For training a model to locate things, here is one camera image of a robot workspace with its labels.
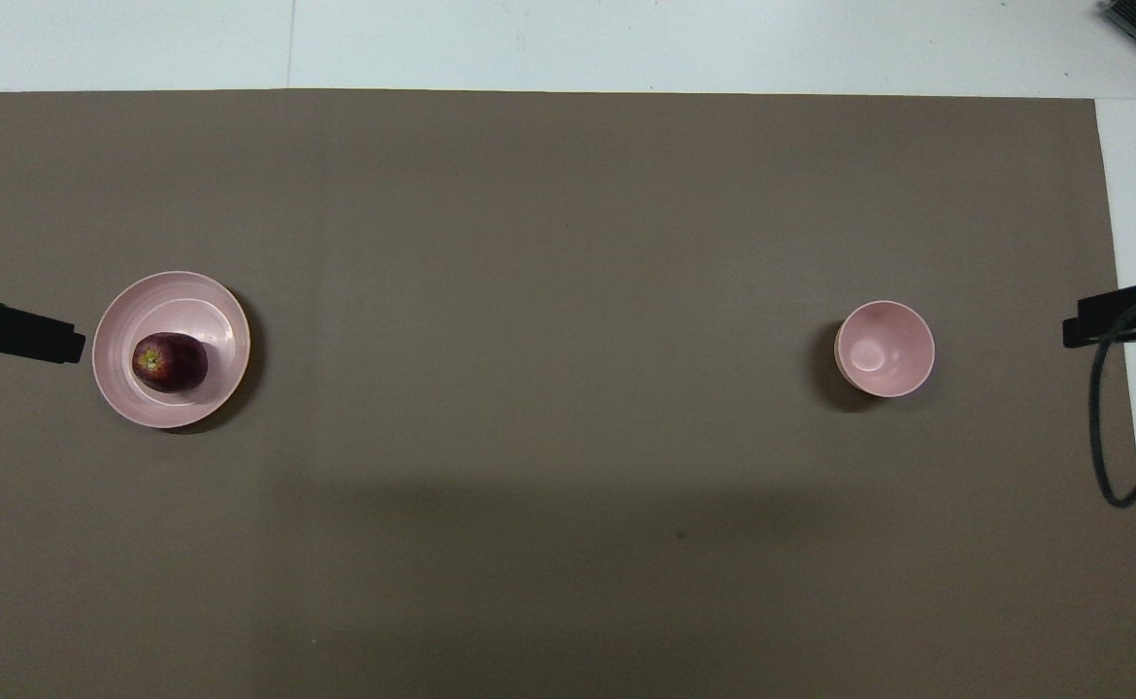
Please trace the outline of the dark red apple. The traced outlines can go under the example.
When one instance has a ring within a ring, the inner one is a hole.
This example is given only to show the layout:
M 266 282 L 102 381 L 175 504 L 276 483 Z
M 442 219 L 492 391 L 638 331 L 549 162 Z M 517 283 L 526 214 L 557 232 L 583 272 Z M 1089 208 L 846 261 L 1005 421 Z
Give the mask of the dark red apple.
M 130 353 L 130 371 L 154 392 L 187 392 L 207 377 L 207 346 L 184 333 L 152 333 Z

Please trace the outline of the pink plate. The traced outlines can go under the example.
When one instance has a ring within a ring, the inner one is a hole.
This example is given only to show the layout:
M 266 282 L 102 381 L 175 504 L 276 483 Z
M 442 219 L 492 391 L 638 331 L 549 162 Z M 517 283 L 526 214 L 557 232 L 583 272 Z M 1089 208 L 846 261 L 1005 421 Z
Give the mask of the pink plate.
M 137 342 L 158 332 L 181 333 L 204 346 L 209 368 L 186 392 L 156 392 L 130 367 Z M 107 306 L 90 363 L 99 393 L 125 419 L 150 428 L 182 428 L 229 402 L 243 384 L 252 349 L 243 305 L 229 288 L 187 271 L 168 271 L 130 284 Z

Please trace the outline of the pink bowl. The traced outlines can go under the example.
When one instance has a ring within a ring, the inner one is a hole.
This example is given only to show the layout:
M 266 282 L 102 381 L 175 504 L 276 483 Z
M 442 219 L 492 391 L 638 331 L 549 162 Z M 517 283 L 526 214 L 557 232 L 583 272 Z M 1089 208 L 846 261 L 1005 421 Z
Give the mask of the pink bowl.
M 913 307 L 875 300 L 847 314 L 833 340 L 836 371 L 861 393 L 902 398 L 922 389 L 937 361 L 932 327 Z

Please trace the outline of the brown table mat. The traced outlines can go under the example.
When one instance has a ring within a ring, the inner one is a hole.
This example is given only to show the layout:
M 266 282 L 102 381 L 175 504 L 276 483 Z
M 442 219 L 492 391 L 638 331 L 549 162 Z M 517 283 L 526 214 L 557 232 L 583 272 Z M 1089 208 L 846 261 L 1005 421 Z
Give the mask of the brown table mat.
M 162 271 L 256 332 L 195 428 L 0 355 L 0 699 L 1136 696 L 1086 99 L 0 93 L 0 302 Z

